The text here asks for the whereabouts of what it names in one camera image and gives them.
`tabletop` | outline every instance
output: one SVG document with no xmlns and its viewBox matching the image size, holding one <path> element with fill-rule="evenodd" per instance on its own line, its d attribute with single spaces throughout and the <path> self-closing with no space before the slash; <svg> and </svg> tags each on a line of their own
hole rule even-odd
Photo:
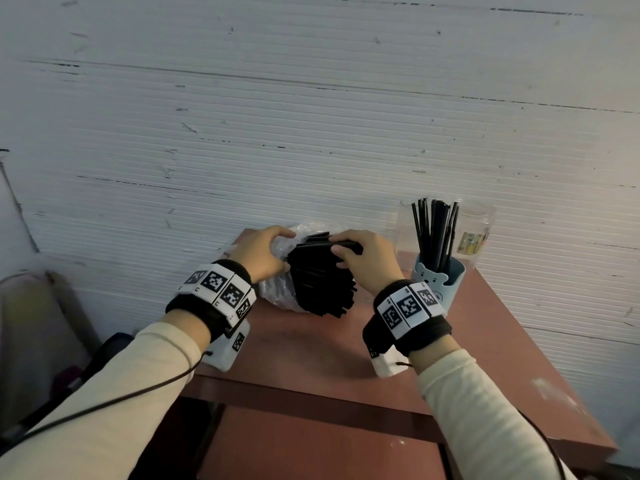
<svg viewBox="0 0 640 480">
<path fill-rule="evenodd" d="M 384 379 L 375 375 L 362 341 L 372 314 L 372 297 L 364 290 L 340 319 L 281 310 L 260 299 L 248 316 L 251 330 L 231 370 L 222 373 L 201 365 L 183 394 L 443 441 L 412 370 Z M 569 466 L 596 469 L 616 450 L 477 269 L 465 276 L 447 320 L 460 346 L 549 437 Z M 540 383 L 545 390 L 540 391 Z"/>
</svg>

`hand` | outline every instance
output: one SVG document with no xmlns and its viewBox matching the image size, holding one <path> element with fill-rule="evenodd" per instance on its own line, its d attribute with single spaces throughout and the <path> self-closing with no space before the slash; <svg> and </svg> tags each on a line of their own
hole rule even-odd
<svg viewBox="0 0 640 480">
<path fill-rule="evenodd" d="M 282 226 L 271 226 L 254 232 L 238 243 L 229 259 L 244 266 L 251 275 L 252 283 L 286 273 L 290 268 L 289 264 L 271 254 L 271 242 L 279 235 L 295 237 L 296 233 Z"/>
<path fill-rule="evenodd" d="M 356 282 L 373 296 L 391 283 L 405 279 L 396 261 L 393 244 L 384 237 L 368 230 L 350 229 L 329 238 L 331 242 L 347 240 L 359 242 L 362 254 L 357 255 L 342 246 L 332 246 L 331 252 L 344 261 L 336 266 L 349 269 Z"/>
</svg>

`left hand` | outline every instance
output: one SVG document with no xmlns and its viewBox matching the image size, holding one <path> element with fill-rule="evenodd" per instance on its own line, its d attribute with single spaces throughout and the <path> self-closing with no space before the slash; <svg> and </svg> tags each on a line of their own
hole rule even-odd
<svg viewBox="0 0 640 480">
<path fill-rule="evenodd" d="M 282 226 L 267 227 L 245 237 L 231 252 L 229 259 L 244 266 L 251 275 L 252 283 L 286 273 L 291 267 L 271 254 L 271 242 L 277 236 L 291 238 L 295 237 L 296 233 Z"/>
</svg>

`forearm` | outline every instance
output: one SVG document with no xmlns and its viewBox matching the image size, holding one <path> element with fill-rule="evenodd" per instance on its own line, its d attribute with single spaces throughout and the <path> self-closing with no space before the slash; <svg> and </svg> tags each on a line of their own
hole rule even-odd
<svg viewBox="0 0 640 480">
<path fill-rule="evenodd" d="M 202 331 L 176 312 L 169 323 L 142 332 L 105 368 L 36 428 L 110 399 L 155 385 L 188 370 L 200 359 L 200 344 L 171 324 Z M 139 397 L 62 424 L 37 435 L 0 459 L 0 477 L 21 479 L 126 479 L 165 412 L 190 379 L 187 376 Z"/>
<path fill-rule="evenodd" d="M 450 340 L 432 346 L 410 359 L 418 370 L 426 366 L 418 378 L 420 391 L 463 478 L 559 479 L 547 444 L 475 359 Z M 575 478 L 567 468 L 565 475 Z"/>
</svg>

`right hand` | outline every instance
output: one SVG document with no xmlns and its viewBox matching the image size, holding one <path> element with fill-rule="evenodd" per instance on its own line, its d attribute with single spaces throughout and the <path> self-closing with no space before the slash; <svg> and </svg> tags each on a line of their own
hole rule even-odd
<svg viewBox="0 0 640 480">
<path fill-rule="evenodd" d="M 393 244 L 384 237 L 368 230 L 349 229 L 329 238 L 331 242 L 347 240 L 360 243 L 362 254 L 357 255 L 342 246 L 332 246 L 331 252 L 344 261 L 336 266 L 350 270 L 356 282 L 373 296 L 391 283 L 405 279 Z"/>
</svg>

